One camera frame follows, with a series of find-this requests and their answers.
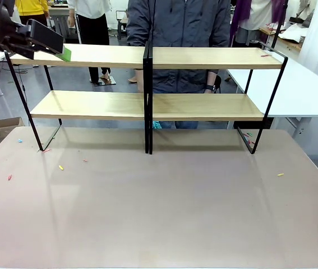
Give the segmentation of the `person in white shirt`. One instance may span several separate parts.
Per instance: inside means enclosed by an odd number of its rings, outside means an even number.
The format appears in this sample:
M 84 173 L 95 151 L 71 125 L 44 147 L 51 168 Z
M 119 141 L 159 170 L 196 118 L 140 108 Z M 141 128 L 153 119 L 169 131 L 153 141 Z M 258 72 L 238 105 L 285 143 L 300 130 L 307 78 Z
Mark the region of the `person in white shirt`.
M 67 0 L 68 25 L 79 27 L 80 42 L 89 45 L 109 45 L 106 13 L 110 0 Z

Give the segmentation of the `wood shelf black metal frame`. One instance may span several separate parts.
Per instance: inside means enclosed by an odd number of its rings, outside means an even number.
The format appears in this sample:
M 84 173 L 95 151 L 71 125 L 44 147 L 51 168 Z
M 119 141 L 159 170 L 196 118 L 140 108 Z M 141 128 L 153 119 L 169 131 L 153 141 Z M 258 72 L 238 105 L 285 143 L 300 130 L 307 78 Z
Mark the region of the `wood shelf black metal frame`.
M 47 68 L 57 67 L 110 67 L 142 69 L 144 92 L 64 91 L 50 92 L 29 109 L 20 85 L 17 85 L 21 101 L 29 121 L 34 118 L 48 119 L 96 119 L 96 120 L 142 120 L 144 121 L 145 152 L 153 152 L 153 46 L 125 47 L 114 45 L 65 44 L 66 55 L 35 52 L 28 57 L 6 55 L 11 74 L 16 64 L 38 64 Z
M 242 94 L 153 94 L 153 121 L 258 121 L 255 145 L 249 144 L 237 127 L 246 147 L 254 154 L 274 100 L 288 57 L 264 44 L 262 48 L 165 48 L 153 46 L 155 69 L 278 69 L 266 112 L 262 113 L 247 95 Z

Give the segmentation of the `black stand pole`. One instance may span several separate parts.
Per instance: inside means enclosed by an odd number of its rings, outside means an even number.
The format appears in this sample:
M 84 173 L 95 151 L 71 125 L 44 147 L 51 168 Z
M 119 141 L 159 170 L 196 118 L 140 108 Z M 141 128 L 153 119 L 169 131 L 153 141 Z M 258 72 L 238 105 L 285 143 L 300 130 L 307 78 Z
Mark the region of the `black stand pole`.
M 276 42 L 278 40 L 278 36 L 279 36 L 279 33 L 281 31 L 281 28 L 285 22 L 285 16 L 286 16 L 286 11 L 287 11 L 287 7 L 288 7 L 288 1 L 289 0 L 280 0 L 279 2 L 282 4 L 282 6 L 280 7 L 280 12 L 279 12 L 279 20 L 278 20 L 278 25 L 277 25 L 277 29 L 276 29 L 276 32 L 274 34 L 274 38 L 273 38 L 273 41 L 272 41 L 272 44 L 271 44 L 271 47 L 272 48 L 275 48 L 276 46 Z

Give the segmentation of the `metal base plate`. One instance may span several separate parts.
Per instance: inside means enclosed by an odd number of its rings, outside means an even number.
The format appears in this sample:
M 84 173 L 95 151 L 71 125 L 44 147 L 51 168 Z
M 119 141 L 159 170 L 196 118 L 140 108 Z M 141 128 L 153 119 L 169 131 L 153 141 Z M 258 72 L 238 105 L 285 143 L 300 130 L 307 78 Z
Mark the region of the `metal base plate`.
M 106 80 L 104 76 L 99 78 L 99 81 L 96 82 L 94 85 L 95 86 L 106 86 L 106 85 L 116 85 L 116 81 L 113 78 L 113 76 L 109 76 L 109 79 Z

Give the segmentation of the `large white table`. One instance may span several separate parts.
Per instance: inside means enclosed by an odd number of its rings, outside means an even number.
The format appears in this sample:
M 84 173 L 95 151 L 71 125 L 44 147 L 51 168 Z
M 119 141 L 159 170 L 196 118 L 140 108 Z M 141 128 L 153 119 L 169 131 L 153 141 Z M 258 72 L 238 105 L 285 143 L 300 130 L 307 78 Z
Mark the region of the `large white table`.
M 249 86 L 249 98 L 262 113 L 266 112 L 279 70 L 229 69 L 228 73 L 239 91 L 245 91 L 246 86 Z M 318 118 L 318 75 L 290 58 L 280 79 L 268 117 L 273 119 L 271 129 L 276 129 L 281 119 L 288 119 L 295 128 L 294 136 L 301 135 L 309 122 Z

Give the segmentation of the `person's left forearm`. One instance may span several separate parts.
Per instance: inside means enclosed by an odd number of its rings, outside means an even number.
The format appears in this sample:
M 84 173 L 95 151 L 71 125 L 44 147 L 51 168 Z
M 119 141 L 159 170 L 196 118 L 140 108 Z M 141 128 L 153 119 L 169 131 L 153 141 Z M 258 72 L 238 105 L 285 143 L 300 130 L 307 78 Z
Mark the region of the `person's left forearm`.
M 215 80 L 217 78 L 218 70 L 208 71 L 206 84 L 209 86 L 215 85 Z

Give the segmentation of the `person's right forearm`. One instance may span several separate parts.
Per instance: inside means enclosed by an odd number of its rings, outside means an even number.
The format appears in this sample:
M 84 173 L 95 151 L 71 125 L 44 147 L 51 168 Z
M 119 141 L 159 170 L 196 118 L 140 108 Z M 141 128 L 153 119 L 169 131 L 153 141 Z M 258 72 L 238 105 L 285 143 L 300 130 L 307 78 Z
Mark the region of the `person's right forearm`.
M 143 72 L 143 70 L 136 69 L 135 76 L 136 76 L 136 80 L 137 80 L 138 92 L 143 93 L 144 92 L 144 72 Z

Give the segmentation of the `grey background desk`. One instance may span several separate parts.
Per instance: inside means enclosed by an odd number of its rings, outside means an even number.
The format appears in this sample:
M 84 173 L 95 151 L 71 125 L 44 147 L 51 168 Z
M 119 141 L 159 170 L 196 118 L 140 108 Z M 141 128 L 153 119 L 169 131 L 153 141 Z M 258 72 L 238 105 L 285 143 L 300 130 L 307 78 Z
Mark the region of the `grey background desk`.
M 64 38 L 68 38 L 70 35 L 67 18 L 69 14 L 68 7 L 54 7 L 49 6 L 49 23 L 51 28 L 62 35 Z

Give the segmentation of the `brown cardboard box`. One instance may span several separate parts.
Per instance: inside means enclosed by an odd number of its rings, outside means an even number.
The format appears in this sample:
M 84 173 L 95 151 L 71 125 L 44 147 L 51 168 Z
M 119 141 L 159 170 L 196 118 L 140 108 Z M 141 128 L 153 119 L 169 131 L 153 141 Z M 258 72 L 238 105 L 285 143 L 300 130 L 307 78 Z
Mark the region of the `brown cardboard box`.
M 0 143 L 7 137 L 7 135 L 16 127 L 24 126 L 21 117 L 0 119 Z

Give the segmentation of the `person in grey jacket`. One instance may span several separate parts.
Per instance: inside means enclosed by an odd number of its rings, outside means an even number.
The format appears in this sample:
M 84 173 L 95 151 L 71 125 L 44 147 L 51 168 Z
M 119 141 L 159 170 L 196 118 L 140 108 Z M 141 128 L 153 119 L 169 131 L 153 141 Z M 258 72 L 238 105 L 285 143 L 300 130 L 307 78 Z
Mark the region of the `person in grey jacket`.
M 230 0 L 129 0 L 127 44 L 143 47 L 214 47 L 229 44 Z M 155 69 L 156 94 L 213 94 L 208 71 Z

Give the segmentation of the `person with purple scarf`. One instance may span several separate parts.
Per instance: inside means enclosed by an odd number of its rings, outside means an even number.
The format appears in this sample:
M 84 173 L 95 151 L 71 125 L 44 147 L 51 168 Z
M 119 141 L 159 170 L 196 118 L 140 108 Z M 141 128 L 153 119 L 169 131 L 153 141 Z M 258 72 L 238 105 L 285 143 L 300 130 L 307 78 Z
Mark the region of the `person with purple scarf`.
M 230 30 L 232 47 L 257 47 L 260 28 L 279 22 L 285 6 L 285 0 L 237 0 Z

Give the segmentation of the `person in yellow jacket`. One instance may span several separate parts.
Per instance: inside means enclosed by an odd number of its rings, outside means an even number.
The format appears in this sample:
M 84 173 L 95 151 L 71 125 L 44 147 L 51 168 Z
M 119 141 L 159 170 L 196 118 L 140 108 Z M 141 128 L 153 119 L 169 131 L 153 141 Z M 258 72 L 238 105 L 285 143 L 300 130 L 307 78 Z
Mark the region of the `person in yellow jacket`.
M 30 19 L 48 26 L 49 9 L 47 0 L 15 0 L 21 23 L 26 25 Z

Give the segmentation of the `wooden table with papers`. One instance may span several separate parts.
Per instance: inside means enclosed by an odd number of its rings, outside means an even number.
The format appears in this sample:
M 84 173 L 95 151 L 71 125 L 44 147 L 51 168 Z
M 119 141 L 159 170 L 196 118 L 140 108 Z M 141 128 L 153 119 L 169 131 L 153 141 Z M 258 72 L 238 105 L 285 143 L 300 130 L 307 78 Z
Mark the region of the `wooden table with papers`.
M 260 31 L 268 36 L 267 43 L 272 45 L 276 30 L 268 27 L 268 25 L 261 27 Z M 302 49 L 303 42 L 308 33 L 308 28 L 302 27 L 301 25 L 294 24 L 284 29 L 277 38 L 275 48 L 283 47 L 288 50 L 295 50 L 300 52 Z

